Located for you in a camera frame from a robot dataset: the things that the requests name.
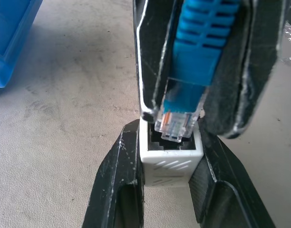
gray floor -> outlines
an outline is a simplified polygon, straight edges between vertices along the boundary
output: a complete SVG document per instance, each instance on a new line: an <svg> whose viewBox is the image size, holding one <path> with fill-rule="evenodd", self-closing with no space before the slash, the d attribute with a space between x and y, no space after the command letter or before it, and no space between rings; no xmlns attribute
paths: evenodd
<svg viewBox="0 0 291 228"><path fill-rule="evenodd" d="M225 140L291 228L291 43L246 134ZM0 90L0 228L81 226L96 171L139 115L130 0L45 0ZM198 227L189 189L146 189L146 228Z"/></svg>

blue plastic container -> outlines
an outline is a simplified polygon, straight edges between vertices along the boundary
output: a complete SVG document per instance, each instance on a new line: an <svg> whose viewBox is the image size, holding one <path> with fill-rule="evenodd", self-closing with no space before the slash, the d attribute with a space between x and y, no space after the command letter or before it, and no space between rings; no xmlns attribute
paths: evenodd
<svg viewBox="0 0 291 228"><path fill-rule="evenodd" d="M0 88L5 87L42 0L0 0Z"/></svg>

concrete floor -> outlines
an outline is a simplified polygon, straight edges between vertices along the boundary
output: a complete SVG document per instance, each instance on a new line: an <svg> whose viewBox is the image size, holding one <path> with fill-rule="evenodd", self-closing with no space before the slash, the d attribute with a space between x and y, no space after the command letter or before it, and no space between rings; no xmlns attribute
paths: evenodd
<svg viewBox="0 0 291 228"><path fill-rule="evenodd" d="M291 43L247 132L226 144L291 228ZM0 228L78 228L96 171L139 116L130 0L45 0L0 89ZM198 227L189 189L145 189L146 228Z"/></svg>

